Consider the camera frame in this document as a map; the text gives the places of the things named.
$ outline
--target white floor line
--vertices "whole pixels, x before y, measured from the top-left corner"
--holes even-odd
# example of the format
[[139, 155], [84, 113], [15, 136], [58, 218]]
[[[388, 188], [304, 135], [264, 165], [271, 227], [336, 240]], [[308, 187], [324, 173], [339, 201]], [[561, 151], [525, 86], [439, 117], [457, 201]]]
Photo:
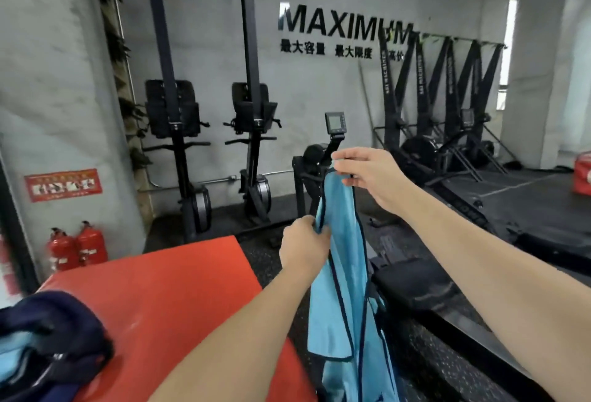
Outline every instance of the white floor line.
[[518, 187], [529, 186], [532, 183], [537, 183], [538, 181], [547, 180], [547, 179], [550, 179], [550, 178], [552, 178], [552, 177], [554, 177], [556, 175], [557, 174], [553, 173], [553, 174], [548, 175], [548, 176], [543, 176], [542, 178], [536, 178], [535, 180], [532, 180], [532, 181], [528, 181], [528, 182], [525, 182], [525, 183], [517, 184], [516, 186], [509, 186], [509, 187], [504, 187], [503, 189], [493, 190], [492, 192], [484, 193], [482, 195], [479, 195], [479, 197], [480, 198], [490, 197], [491, 195], [496, 195], [498, 193], [504, 192], [505, 190], [511, 190], [511, 189], [517, 189]]

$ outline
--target left arm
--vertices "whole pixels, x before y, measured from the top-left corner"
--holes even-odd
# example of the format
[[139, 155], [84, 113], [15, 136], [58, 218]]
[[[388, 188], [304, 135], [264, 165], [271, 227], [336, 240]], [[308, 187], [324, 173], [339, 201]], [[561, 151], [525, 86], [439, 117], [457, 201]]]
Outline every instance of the left arm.
[[265, 400], [296, 310], [328, 258], [330, 230], [316, 234], [313, 223], [307, 216], [285, 228], [283, 270], [195, 347], [148, 402]]

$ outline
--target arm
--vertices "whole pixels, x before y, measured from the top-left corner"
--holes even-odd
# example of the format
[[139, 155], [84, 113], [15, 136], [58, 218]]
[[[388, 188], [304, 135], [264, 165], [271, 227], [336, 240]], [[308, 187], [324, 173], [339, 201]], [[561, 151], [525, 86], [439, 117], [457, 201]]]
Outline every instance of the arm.
[[262, 402], [301, 299], [326, 262], [330, 230], [314, 217], [286, 227], [283, 270], [179, 363], [149, 402]]
[[591, 288], [480, 229], [411, 183], [384, 150], [336, 152], [335, 168], [402, 217], [495, 335], [558, 402], [591, 392]]

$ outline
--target left hand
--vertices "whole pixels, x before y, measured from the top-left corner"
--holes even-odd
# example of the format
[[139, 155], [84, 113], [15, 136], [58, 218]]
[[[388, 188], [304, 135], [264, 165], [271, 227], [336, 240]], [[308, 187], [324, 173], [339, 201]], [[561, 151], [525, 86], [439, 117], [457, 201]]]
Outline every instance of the left hand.
[[279, 257], [286, 271], [293, 271], [312, 284], [329, 257], [330, 228], [324, 226], [322, 233], [314, 230], [314, 217], [306, 215], [297, 219], [283, 231]]

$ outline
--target red mat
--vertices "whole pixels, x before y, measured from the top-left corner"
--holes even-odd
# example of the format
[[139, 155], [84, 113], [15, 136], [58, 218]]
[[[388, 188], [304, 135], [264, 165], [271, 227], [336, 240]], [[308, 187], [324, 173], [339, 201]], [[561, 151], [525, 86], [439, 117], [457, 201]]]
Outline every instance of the red mat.
[[[224, 237], [58, 273], [41, 290], [76, 296], [115, 342], [115, 357], [76, 402], [145, 402], [261, 286], [236, 239]], [[286, 340], [267, 401], [316, 400]]]

